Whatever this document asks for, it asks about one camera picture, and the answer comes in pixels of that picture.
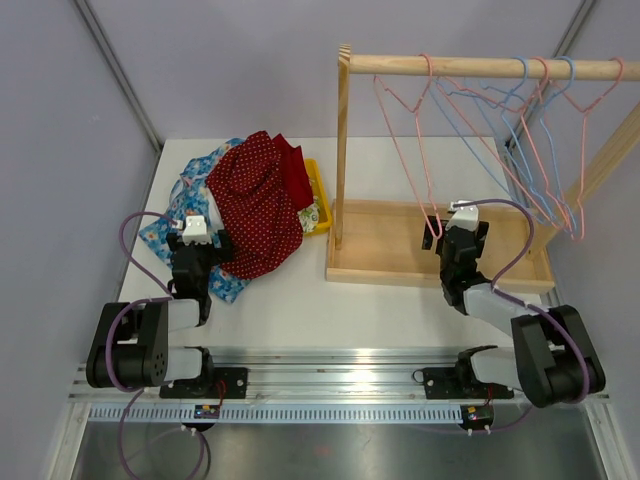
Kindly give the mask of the blue floral skirt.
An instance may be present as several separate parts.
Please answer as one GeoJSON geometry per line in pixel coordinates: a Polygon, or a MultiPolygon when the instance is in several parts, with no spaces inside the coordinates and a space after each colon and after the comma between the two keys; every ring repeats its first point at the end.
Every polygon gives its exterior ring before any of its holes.
{"type": "MultiPolygon", "coordinates": [[[[222,157],[233,147],[241,145],[243,142],[243,138],[231,138],[210,154],[191,159],[179,175],[168,196],[165,215],[175,220],[184,220],[187,216],[203,216],[216,248],[222,247],[218,231],[223,229],[223,223],[213,194],[206,185],[206,180],[222,157]]],[[[142,228],[138,234],[144,244],[167,267],[172,266],[172,252],[166,240],[170,230],[170,223],[164,218],[158,218],[142,228]]],[[[249,283],[249,280],[240,279],[217,265],[211,270],[208,289],[210,294],[228,304],[233,304],[249,283]]]]}

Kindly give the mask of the red polka dot skirt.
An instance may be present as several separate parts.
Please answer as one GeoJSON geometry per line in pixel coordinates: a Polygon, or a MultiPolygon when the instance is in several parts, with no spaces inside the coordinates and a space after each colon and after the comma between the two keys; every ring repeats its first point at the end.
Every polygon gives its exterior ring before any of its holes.
{"type": "Polygon", "coordinates": [[[222,268],[240,279],[274,271],[302,244],[301,222],[280,160],[274,140],[258,131],[227,151],[207,177],[233,247],[232,260],[222,268]]]}

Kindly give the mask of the pink hanger of tan skirt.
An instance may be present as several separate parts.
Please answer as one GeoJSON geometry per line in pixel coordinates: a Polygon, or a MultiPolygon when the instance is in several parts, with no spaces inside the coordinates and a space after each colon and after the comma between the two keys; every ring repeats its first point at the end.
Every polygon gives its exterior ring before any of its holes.
{"type": "Polygon", "coordinates": [[[621,82],[622,77],[625,72],[625,62],[620,57],[613,57],[610,59],[610,62],[617,62],[619,66],[618,73],[615,77],[614,83],[605,90],[600,96],[598,96],[591,104],[581,107],[566,91],[571,87],[572,82],[575,79],[575,64],[569,57],[560,57],[560,60],[564,60],[569,64],[570,68],[570,78],[565,83],[558,83],[555,80],[551,80],[550,84],[555,89],[554,95],[562,95],[569,104],[578,112],[582,114],[582,127],[581,127],[581,143],[580,143],[580,171],[579,177],[577,180],[578,190],[575,197],[575,205],[570,207],[566,202],[568,199],[568,194],[564,194],[562,196],[561,202],[561,212],[570,214],[570,219],[566,221],[566,225],[568,227],[571,239],[574,241],[582,241],[585,237],[585,217],[584,217],[584,209],[582,204],[584,189],[585,189],[585,172],[586,172],[586,161],[585,161],[585,152],[586,152],[586,140],[587,140],[587,128],[588,128],[588,119],[596,106],[611,92],[613,91],[621,82]]]}

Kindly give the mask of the lemon print skirt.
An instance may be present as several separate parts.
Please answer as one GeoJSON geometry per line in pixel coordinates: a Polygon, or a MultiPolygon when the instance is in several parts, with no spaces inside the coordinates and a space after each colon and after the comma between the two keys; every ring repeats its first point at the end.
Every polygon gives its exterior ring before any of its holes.
{"type": "Polygon", "coordinates": [[[298,211],[298,219],[304,235],[310,235],[316,230],[320,223],[320,205],[317,196],[313,197],[313,202],[309,206],[298,211]]]}

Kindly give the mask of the plain red skirt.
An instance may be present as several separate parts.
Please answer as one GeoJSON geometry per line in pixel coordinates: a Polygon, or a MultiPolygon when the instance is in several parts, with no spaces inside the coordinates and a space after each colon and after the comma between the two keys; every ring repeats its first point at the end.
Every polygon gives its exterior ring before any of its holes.
{"type": "Polygon", "coordinates": [[[272,142],[280,153],[279,168],[295,210],[300,211],[309,207],[313,203],[313,192],[305,168],[302,148],[292,146],[282,134],[276,135],[272,142]]]}

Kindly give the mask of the blue hanger of floral skirt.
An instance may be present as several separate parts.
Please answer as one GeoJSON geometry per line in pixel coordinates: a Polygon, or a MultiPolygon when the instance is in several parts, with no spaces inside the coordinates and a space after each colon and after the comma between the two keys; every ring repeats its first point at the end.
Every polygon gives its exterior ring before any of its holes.
{"type": "Polygon", "coordinates": [[[521,114],[528,111],[527,100],[520,93],[525,80],[499,87],[485,80],[456,80],[448,76],[435,79],[432,99],[458,135],[466,129],[476,137],[490,136],[495,142],[495,159],[505,179],[498,185],[509,197],[524,207],[533,207],[529,191],[530,170],[515,157],[512,143],[518,143],[515,127],[521,114]]]}

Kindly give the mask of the blue hanger of lemon skirt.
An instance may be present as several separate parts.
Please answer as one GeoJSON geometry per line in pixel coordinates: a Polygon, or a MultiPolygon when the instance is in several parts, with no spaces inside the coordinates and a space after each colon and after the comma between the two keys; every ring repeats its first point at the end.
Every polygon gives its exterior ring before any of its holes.
{"type": "Polygon", "coordinates": [[[556,154],[554,139],[553,139],[553,135],[551,133],[550,127],[546,124],[546,120],[547,120],[547,110],[549,105],[554,101],[556,97],[558,97],[561,94],[564,94],[565,91],[572,86],[572,83],[574,82],[575,76],[576,76],[576,67],[575,67],[574,61],[571,58],[567,56],[556,57],[556,60],[562,60],[568,64],[569,73],[570,73],[569,80],[567,81],[567,83],[564,86],[559,86],[555,81],[552,81],[548,76],[549,64],[547,63],[547,61],[542,57],[533,57],[533,60],[540,62],[544,70],[543,79],[537,86],[533,95],[538,95],[538,105],[537,105],[537,111],[539,112],[538,122],[541,128],[544,130],[544,133],[546,134],[546,137],[549,143],[551,165],[553,167],[554,179],[556,184],[556,194],[551,194],[547,192],[546,195],[549,196],[551,199],[553,199],[556,202],[557,207],[559,208],[560,214],[562,215],[562,218],[563,218],[563,226],[561,227],[561,229],[570,234],[573,234],[575,228],[577,227],[577,223],[576,223],[574,214],[572,213],[568,203],[566,202],[565,194],[562,190],[562,183],[561,183],[560,175],[558,171],[557,154],[556,154]]]}

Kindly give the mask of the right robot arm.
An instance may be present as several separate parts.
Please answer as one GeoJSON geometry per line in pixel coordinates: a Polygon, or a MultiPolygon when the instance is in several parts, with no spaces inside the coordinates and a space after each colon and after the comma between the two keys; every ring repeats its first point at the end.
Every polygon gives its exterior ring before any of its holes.
{"type": "Polygon", "coordinates": [[[531,304],[492,285],[478,261],[489,230],[486,221],[465,225],[429,216],[422,247],[439,258],[447,304],[510,336],[509,347],[481,345],[458,353],[451,367],[422,371],[430,399],[509,399],[520,391],[537,408],[577,403],[604,390],[606,376],[582,317],[570,305],[531,304]],[[440,238],[432,229],[440,224],[440,238]]]}

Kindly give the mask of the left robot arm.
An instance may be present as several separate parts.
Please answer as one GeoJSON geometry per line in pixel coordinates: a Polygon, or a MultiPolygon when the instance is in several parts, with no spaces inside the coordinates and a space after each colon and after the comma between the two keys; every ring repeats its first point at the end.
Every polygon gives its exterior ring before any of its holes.
{"type": "Polygon", "coordinates": [[[181,380],[195,397],[213,392],[217,374],[204,365],[203,354],[198,348],[172,353],[169,332],[202,326],[209,318],[211,271],[233,259],[228,232],[216,235],[216,240],[198,242],[187,234],[169,233],[169,294],[104,305],[86,365],[91,387],[128,392],[181,380]]]}

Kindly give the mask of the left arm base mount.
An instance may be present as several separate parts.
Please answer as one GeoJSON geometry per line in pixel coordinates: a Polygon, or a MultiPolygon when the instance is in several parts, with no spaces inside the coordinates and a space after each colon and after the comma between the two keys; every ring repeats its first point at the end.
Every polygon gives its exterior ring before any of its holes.
{"type": "Polygon", "coordinates": [[[190,379],[170,380],[160,388],[159,396],[165,400],[195,400],[191,408],[192,422],[186,426],[200,432],[219,420],[225,400],[244,400],[248,387],[249,370],[246,367],[216,367],[207,349],[189,349],[199,354],[198,375],[190,379]]]}

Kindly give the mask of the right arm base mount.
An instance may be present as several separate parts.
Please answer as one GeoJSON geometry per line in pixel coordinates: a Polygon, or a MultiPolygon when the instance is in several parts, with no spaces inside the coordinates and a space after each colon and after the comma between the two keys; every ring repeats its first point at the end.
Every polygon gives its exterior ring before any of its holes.
{"type": "Polygon", "coordinates": [[[514,391],[508,386],[486,383],[472,369],[472,357],[493,352],[494,345],[481,346],[459,353],[453,366],[430,366],[416,369],[411,378],[424,388],[427,400],[475,400],[476,404],[460,408],[460,428],[468,435],[491,433],[495,419],[494,400],[512,400],[514,391]]]}

